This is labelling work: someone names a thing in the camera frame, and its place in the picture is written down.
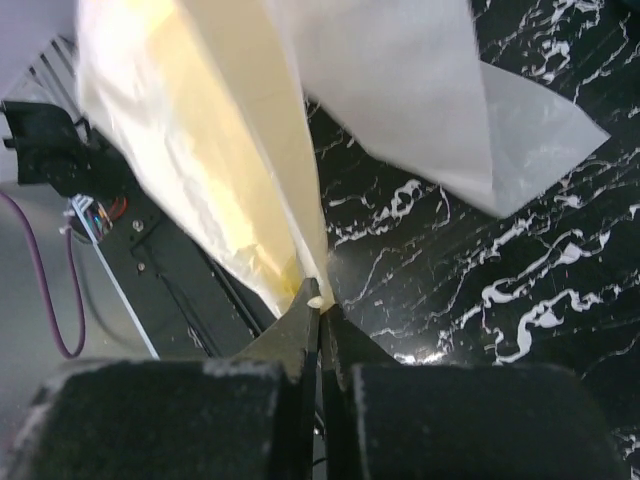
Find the cream translucent trash bag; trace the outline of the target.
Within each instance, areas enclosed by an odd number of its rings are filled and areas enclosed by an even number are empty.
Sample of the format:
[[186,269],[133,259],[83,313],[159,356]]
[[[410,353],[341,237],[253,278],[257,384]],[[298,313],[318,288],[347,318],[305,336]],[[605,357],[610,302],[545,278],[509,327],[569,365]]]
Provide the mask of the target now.
[[76,91],[146,193],[264,301],[334,302],[304,101],[370,155],[508,216],[606,139],[480,60],[464,1],[81,1]]

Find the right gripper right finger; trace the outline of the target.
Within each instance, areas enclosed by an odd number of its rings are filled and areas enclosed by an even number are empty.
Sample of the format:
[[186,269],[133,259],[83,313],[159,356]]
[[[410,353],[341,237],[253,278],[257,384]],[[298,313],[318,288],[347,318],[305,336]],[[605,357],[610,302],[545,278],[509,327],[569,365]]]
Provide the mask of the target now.
[[331,479],[625,479],[597,404],[553,365],[404,365],[319,323]]

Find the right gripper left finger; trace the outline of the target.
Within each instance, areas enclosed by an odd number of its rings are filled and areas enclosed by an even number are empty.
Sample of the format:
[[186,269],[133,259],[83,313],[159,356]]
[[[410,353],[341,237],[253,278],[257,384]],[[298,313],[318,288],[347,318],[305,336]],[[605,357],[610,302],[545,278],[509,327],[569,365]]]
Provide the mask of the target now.
[[37,392],[5,479],[308,479],[319,288],[231,358],[82,360]]

